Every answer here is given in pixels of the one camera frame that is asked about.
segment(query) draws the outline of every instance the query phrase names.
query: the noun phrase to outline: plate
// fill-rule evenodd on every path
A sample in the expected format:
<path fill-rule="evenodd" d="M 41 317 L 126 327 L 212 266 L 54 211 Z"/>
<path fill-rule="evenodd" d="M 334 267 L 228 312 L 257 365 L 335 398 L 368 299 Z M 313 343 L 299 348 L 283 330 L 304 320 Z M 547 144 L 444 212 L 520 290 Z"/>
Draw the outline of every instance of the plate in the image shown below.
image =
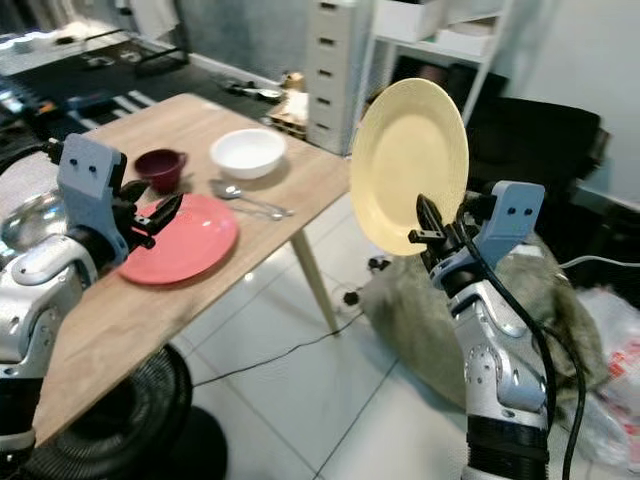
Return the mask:
<path fill-rule="evenodd" d="M 140 213 L 151 215 L 158 203 Z M 156 246 L 134 250 L 118 272 L 131 282 L 145 285 L 179 282 L 222 260 L 237 236 L 233 212 L 222 201 L 186 194 L 176 217 L 155 236 Z"/>
<path fill-rule="evenodd" d="M 371 105 L 351 161 L 351 199 L 360 227 L 381 249 L 414 255 L 419 229 L 416 199 L 422 193 L 451 223 L 464 198 L 469 151 L 464 124 L 444 90 L 427 80 L 402 80 Z"/>

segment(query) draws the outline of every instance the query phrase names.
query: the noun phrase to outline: table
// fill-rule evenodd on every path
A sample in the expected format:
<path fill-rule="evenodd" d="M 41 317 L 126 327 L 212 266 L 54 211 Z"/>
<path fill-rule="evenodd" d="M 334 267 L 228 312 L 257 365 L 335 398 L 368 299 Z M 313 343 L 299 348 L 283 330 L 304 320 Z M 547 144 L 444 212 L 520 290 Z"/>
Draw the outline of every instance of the table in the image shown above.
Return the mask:
<path fill-rule="evenodd" d="M 208 181 L 219 177 L 219 172 L 209 159 L 209 146 L 227 132 L 253 127 L 259 125 L 183 94 L 87 136 L 127 155 L 125 181 L 135 178 L 133 160 L 146 151 L 172 148 L 186 152 L 189 161 L 181 189 L 212 195 Z M 289 240 L 330 328 L 336 328 L 330 300 L 302 228 L 347 191 L 347 165 L 341 158 L 302 141 L 291 137 L 286 141 L 286 161 L 278 170 L 238 185 L 256 199 L 294 209 L 293 217 L 273 222 L 238 214 L 240 235 L 229 260 L 216 271 L 191 281 L 151 288 L 133 285 L 112 273 L 85 293 L 58 335 L 34 420 L 38 444 L 89 409 Z M 138 204 L 154 199 L 148 192 Z"/>

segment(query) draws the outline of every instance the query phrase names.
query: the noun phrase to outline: white tile floor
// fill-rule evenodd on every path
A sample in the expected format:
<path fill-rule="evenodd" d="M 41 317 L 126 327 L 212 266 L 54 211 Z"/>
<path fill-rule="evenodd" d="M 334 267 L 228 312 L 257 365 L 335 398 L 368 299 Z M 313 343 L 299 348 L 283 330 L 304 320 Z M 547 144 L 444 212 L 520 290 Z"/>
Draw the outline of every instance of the white tile floor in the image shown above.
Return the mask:
<path fill-rule="evenodd" d="M 369 278 L 374 250 L 345 195 L 306 229 L 327 289 Z M 342 309 L 342 324 L 356 311 Z M 194 383 L 253 364 L 327 332 L 291 248 L 284 247 L 198 317 L 175 344 Z M 459 478 L 464 412 L 417 381 L 359 317 L 338 338 L 258 369 L 196 387 L 194 403 L 221 423 L 229 480 Z M 567 435 L 551 435 L 550 478 L 560 478 Z M 585 460 L 574 479 L 627 478 Z"/>

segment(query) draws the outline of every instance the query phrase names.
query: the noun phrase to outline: dark red cup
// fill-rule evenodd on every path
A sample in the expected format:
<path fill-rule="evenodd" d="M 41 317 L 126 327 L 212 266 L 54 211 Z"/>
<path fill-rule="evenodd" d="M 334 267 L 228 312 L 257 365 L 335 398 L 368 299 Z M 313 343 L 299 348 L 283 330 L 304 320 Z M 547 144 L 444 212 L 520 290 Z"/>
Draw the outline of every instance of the dark red cup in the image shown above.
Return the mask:
<path fill-rule="evenodd" d="M 158 193 L 171 193 L 178 188 L 182 169 L 187 163 L 187 154 L 168 148 L 151 150 L 139 157 L 134 168 L 143 180 L 151 182 Z"/>

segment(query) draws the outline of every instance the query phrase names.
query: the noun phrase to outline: white wall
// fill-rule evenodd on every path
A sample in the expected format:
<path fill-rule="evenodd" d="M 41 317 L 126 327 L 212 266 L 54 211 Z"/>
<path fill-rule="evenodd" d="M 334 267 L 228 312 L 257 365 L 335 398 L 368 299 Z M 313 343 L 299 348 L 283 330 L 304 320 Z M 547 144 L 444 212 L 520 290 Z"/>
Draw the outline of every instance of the white wall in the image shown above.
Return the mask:
<path fill-rule="evenodd" d="M 495 71 L 508 96 L 584 108 L 613 134 L 585 184 L 640 205 L 640 1 L 516 0 Z"/>

